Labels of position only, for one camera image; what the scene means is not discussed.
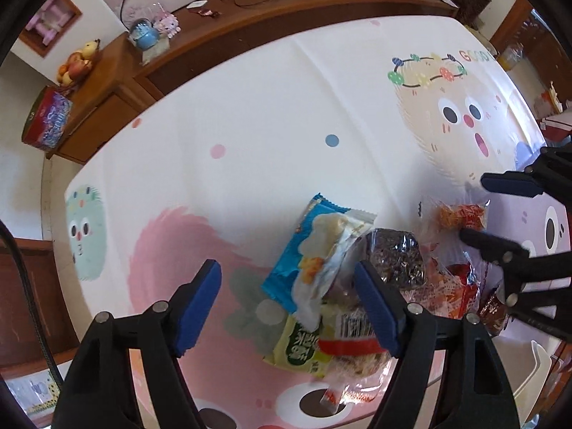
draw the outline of white tablecloth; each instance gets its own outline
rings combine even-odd
[[[182,85],[75,177],[66,199],[82,291],[93,314],[138,313],[214,258],[223,285],[180,360],[198,408],[238,429],[361,418],[379,399],[309,416],[299,402],[325,384],[261,359],[285,315],[259,286],[305,205],[321,192],[378,213],[378,226],[414,229],[423,196],[466,198],[483,172],[522,166],[542,144],[512,81],[453,19],[366,19],[289,36]],[[537,255],[569,248],[561,204],[503,198],[491,204],[495,233]]]

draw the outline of pink plush toy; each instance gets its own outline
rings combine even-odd
[[[167,37],[170,39],[173,38],[176,33],[181,32],[181,28],[178,26],[178,19],[175,15],[167,12],[153,24],[153,27],[161,34],[167,34]]]

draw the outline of green label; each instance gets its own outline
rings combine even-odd
[[[293,366],[302,366],[314,356],[318,333],[306,331],[298,322],[290,334],[286,357]]]

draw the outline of blue snack package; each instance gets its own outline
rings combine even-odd
[[[320,323],[321,300],[345,253],[370,230],[374,219],[371,213],[337,206],[320,194],[314,196],[262,289],[304,328],[314,331]]]

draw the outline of red nose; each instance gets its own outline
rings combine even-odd
[[[463,119],[465,121],[465,124],[467,124],[469,127],[475,126],[475,122],[473,121],[473,118],[471,118],[468,114],[465,114],[465,116],[463,116]]]

